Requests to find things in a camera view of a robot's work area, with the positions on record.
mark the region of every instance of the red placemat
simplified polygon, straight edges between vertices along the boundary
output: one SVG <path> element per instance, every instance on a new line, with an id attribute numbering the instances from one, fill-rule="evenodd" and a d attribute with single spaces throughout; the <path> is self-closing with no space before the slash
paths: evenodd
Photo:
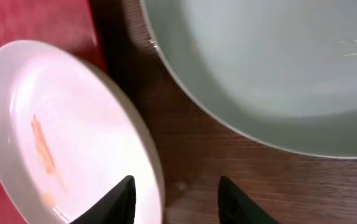
<path id="1" fill-rule="evenodd" d="M 19 39 L 56 45 L 105 70 L 87 0 L 0 0 L 0 46 Z M 25 223 L 1 184 L 0 223 Z"/>

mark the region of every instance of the plate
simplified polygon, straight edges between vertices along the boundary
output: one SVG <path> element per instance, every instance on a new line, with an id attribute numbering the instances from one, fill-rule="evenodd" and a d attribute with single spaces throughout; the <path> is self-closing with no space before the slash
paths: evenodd
<path id="1" fill-rule="evenodd" d="M 357 158 L 357 1 L 142 0 L 184 92 L 265 145 Z"/>
<path id="2" fill-rule="evenodd" d="M 135 223 L 162 223 L 164 184 L 151 136 L 127 96 L 51 45 L 0 48 L 0 181 L 28 223 L 68 223 L 125 176 Z"/>

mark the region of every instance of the wood grain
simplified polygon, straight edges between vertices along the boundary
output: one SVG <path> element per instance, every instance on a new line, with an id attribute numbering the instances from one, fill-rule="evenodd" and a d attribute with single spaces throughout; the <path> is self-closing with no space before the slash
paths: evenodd
<path id="1" fill-rule="evenodd" d="M 357 160 L 291 154 L 230 131 L 174 83 L 149 42 L 138 0 L 92 0 L 91 6 L 109 74 L 157 145 L 165 223 L 218 223 L 221 175 L 281 223 L 357 223 Z"/>

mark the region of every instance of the white plate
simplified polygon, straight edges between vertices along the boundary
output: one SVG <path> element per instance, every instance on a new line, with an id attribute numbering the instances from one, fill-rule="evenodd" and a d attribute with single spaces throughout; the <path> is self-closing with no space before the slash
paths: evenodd
<path id="1" fill-rule="evenodd" d="M 118 86 L 51 45 L 1 47 L 0 181 L 25 220 L 73 221 L 127 175 L 135 223 L 162 223 L 157 152 Z"/>

